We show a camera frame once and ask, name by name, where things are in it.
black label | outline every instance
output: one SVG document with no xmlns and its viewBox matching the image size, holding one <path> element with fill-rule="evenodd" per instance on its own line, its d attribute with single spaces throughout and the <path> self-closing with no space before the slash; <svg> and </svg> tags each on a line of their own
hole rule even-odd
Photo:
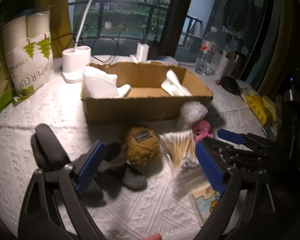
<svg viewBox="0 0 300 240">
<path fill-rule="evenodd" d="M 142 141 L 152 137 L 150 135 L 150 133 L 148 131 L 145 131 L 145 130 L 143 130 L 141 132 L 138 132 L 138 133 L 135 133 L 133 136 L 135 137 L 137 142 L 142 142 Z"/>
</svg>

black computer mouse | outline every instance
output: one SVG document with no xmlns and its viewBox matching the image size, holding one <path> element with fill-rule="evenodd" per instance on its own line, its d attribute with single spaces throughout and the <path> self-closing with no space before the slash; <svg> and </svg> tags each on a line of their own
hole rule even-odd
<svg viewBox="0 0 300 240">
<path fill-rule="evenodd" d="M 240 95 L 238 83 L 233 77 L 223 77 L 220 80 L 221 86 L 234 95 Z"/>
</svg>

bottle cap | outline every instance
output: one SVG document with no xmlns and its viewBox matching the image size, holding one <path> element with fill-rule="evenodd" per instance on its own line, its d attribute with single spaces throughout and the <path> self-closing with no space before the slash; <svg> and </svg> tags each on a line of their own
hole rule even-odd
<svg viewBox="0 0 300 240">
<path fill-rule="evenodd" d="M 213 32 L 213 33 L 217 33 L 218 32 L 218 29 L 216 27 L 213 27 L 211 26 L 210 30 Z"/>
</svg>

screw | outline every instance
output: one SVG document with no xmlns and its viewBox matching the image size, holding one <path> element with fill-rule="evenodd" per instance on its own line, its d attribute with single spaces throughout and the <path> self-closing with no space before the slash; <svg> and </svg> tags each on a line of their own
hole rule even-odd
<svg viewBox="0 0 300 240">
<path fill-rule="evenodd" d="M 34 171 L 34 173 L 35 173 L 35 174 L 41 174 L 41 173 L 42 173 L 42 170 L 41 170 L 41 169 L 36 169 L 36 170 Z"/>
<path fill-rule="evenodd" d="M 66 171 L 71 171 L 73 169 L 73 165 L 71 163 L 65 165 Z"/>
</svg>

lamp arm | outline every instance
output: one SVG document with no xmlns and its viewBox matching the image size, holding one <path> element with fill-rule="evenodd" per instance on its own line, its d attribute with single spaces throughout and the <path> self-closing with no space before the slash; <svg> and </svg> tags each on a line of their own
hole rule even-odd
<svg viewBox="0 0 300 240">
<path fill-rule="evenodd" d="M 87 15 L 88 15 L 89 8 L 90 8 L 90 6 L 91 6 L 91 4 L 92 4 L 92 1 L 93 1 L 93 0 L 89 0 L 89 2 L 88 2 L 88 4 L 87 4 L 87 7 L 86 7 L 86 9 L 85 9 L 85 11 L 84 11 L 84 14 L 83 14 L 83 16 L 82 16 L 82 20 L 81 20 L 79 32 L 78 32 L 78 34 L 77 34 L 77 38 L 75 39 L 75 45 L 74 45 L 75 48 L 78 47 L 78 42 L 79 42 L 79 39 L 80 39 L 80 36 L 81 36 L 81 33 L 82 33 L 82 29 L 83 29 L 84 23 L 85 23 L 85 21 L 86 21 L 86 17 L 87 17 Z"/>
</svg>

